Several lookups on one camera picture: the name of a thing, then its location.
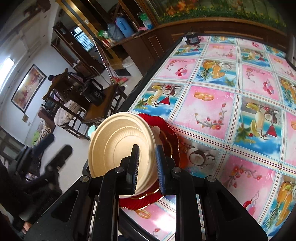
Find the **colourful patterned tablecloth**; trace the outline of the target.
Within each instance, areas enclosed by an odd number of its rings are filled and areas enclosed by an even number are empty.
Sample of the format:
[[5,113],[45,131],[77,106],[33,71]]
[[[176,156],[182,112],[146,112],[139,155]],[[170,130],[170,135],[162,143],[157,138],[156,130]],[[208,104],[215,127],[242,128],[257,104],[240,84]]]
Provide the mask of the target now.
[[271,45],[199,38],[177,44],[123,109],[162,117],[181,168],[217,178],[269,240],[295,240],[295,70]]

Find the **small black device on table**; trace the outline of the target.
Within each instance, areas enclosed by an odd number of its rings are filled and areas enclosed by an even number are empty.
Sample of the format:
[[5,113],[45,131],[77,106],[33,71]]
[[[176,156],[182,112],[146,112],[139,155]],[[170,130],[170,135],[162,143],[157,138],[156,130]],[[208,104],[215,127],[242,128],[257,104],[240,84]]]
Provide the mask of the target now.
[[188,32],[185,37],[187,45],[197,45],[200,43],[200,38],[196,32]]

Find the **white plastic bucket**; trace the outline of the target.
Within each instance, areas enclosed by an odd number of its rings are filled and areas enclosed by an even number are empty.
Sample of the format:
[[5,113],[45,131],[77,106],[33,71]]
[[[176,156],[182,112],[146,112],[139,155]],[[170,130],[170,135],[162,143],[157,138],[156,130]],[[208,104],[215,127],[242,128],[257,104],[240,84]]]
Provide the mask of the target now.
[[128,71],[131,76],[140,76],[141,73],[130,56],[122,61],[122,66]]

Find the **wooden cabinet counter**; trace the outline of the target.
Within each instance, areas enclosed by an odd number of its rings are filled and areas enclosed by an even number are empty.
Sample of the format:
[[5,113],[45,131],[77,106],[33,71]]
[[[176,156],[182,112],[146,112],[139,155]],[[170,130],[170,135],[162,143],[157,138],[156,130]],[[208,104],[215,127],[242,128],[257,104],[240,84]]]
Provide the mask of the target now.
[[271,45],[283,52],[288,48],[288,34],[268,25],[236,18],[195,18],[159,25],[137,36],[125,38],[107,50],[130,56],[142,75],[158,61],[163,62],[186,34],[231,36]]

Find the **large red glass plate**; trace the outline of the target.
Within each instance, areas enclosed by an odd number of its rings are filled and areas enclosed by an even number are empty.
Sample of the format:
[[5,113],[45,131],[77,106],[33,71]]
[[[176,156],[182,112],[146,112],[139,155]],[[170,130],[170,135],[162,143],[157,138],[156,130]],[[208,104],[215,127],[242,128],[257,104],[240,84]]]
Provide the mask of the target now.
[[[161,133],[159,137],[163,144],[164,153],[166,157],[173,158],[175,164],[179,166],[179,140],[175,131],[170,128],[167,122],[160,116],[151,116],[146,113],[139,113],[138,115],[143,118],[150,127],[158,126],[160,128]],[[163,198],[163,195],[159,190],[159,181],[157,179],[144,193],[130,198],[120,198],[119,207],[129,210],[139,210],[157,202],[161,198]]]

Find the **small beige bowl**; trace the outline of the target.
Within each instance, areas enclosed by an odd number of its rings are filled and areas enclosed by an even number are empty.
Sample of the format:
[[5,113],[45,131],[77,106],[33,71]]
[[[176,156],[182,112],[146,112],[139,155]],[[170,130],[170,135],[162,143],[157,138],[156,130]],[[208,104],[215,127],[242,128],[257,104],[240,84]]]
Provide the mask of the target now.
[[120,112],[105,119],[91,134],[88,166],[92,178],[103,176],[130,156],[139,146],[139,165],[135,195],[146,192],[158,179],[156,143],[149,124],[139,115]]

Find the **stainless steel thermos jug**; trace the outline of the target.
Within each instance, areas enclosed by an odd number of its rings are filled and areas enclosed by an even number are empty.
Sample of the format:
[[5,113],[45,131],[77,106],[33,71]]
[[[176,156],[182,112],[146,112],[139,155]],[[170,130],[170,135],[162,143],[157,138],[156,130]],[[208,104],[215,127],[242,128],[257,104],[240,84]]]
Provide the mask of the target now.
[[295,69],[295,55],[296,55],[296,43],[295,43],[295,36],[292,33],[288,35],[288,47],[286,52],[286,60],[288,64]]

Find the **blue water jug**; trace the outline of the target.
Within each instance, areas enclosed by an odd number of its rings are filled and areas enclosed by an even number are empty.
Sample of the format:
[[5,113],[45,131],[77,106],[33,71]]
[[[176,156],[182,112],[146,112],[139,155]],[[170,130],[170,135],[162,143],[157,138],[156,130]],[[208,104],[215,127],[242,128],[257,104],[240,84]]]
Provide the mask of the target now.
[[118,16],[115,23],[126,38],[131,37],[135,33],[125,18]]

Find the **wooden chair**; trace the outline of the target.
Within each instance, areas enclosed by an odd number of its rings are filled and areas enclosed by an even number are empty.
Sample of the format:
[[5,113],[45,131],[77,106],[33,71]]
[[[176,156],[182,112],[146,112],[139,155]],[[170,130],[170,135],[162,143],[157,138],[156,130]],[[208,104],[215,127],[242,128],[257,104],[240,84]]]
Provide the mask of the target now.
[[49,75],[51,85],[43,100],[53,104],[47,118],[74,137],[89,140],[91,126],[116,113],[120,102],[127,98],[125,88],[111,84],[104,88],[96,79],[84,79],[68,69]]

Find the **floral aquarium backdrop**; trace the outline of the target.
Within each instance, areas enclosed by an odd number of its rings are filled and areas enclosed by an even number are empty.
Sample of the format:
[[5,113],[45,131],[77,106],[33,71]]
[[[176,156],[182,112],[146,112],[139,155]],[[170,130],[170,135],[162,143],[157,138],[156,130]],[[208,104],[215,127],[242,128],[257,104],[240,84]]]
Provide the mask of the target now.
[[161,24],[195,18],[224,17],[253,21],[287,32],[287,25],[280,13],[268,1],[167,0],[147,1],[147,4]]

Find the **framed wall painting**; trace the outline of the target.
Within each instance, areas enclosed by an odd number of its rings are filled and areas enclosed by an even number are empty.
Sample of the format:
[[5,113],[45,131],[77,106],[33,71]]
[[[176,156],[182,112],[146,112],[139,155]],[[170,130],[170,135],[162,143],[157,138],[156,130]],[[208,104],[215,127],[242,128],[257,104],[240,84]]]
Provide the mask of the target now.
[[33,64],[27,71],[21,83],[18,85],[11,102],[22,112],[25,113],[33,97],[43,84],[47,76],[41,69]]

